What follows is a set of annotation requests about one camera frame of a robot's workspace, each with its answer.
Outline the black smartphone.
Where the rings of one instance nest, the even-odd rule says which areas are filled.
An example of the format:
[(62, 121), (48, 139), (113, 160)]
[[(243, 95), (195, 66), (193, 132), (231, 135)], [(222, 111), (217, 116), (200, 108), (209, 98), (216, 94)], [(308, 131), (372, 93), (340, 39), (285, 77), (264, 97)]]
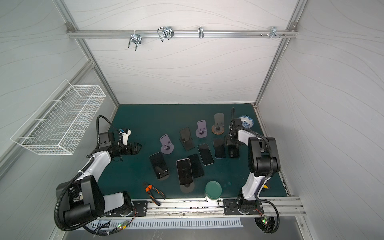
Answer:
[(236, 145), (228, 145), (229, 158), (237, 159), (240, 157), (239, 148)]
[(212, 165), (215, 162), (207, 143), (198, 145), (198, 150), (205, 166)]
[(156, 172), (169, 172), (169, 168), (167, 166), (167, 163), (164, 159), (164, 155), (162, 152), (158, 152), (156, 154), (153, 154), (149, 156), (149, 160), (151, 162), (151, 165), (153, 167), (153, 170), (156, 174)]
[(198, 154), (188, 156), (191, 163), (193, 178), (197, 179), (205, 175), (201, 160)]
[(181, 186), (193, 183), (193, 174), (190, 159), (176, 161), (179, 182)]

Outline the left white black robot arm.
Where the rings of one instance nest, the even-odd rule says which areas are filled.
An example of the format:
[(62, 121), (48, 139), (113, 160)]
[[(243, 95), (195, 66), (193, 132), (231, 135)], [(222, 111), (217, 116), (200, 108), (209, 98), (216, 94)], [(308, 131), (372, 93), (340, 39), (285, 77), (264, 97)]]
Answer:
[(131, 130), (97, 135), (95, 149), (87, 155), (86, 165), (68, 182), (57, 186), (54, 221), (63, 231), (74, 231), (107, 214), (126, 216), (136, 208), (126, 191), (105, 195), (98, 181), (114, 158), (136, 155), (138, 143), (129, 143)]

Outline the blue edged smartphone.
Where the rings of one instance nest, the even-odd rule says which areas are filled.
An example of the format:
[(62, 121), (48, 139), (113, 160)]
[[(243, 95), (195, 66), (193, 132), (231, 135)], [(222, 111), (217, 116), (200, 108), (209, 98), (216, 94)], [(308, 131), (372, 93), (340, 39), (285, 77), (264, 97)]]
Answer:
[(224, 139), (214, 139), (214, 150), (216, 159), (225, 159), (226, 158), (226, 149), (225, 149), (225, 140)]

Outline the brown round phone stand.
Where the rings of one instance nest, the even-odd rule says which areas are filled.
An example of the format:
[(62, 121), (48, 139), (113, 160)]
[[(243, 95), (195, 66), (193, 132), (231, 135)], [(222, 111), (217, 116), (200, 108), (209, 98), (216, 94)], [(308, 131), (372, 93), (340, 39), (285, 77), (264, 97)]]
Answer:
[(215, 135), (222, 135), (225, 132), (225, 117), (223, 113), (216, 113), (214, 115), (214, 125), (212, 132)]

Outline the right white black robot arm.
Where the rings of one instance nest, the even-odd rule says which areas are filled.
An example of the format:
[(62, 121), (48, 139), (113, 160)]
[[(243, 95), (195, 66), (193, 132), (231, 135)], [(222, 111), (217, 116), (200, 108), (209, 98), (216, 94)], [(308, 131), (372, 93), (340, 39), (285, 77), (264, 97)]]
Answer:
[(243, 127), (242, 121), (235, 118), (235, 108), (231, 109), (229, 133), (225, 136), (229, 157), (236, 157), (240, 146), (248, 147), (249, 176), (237, 197), (237, 209), (247, 215), (255, 211), (267, 200), (260, 199), (265, 183), (281, 168), (276, 140)]

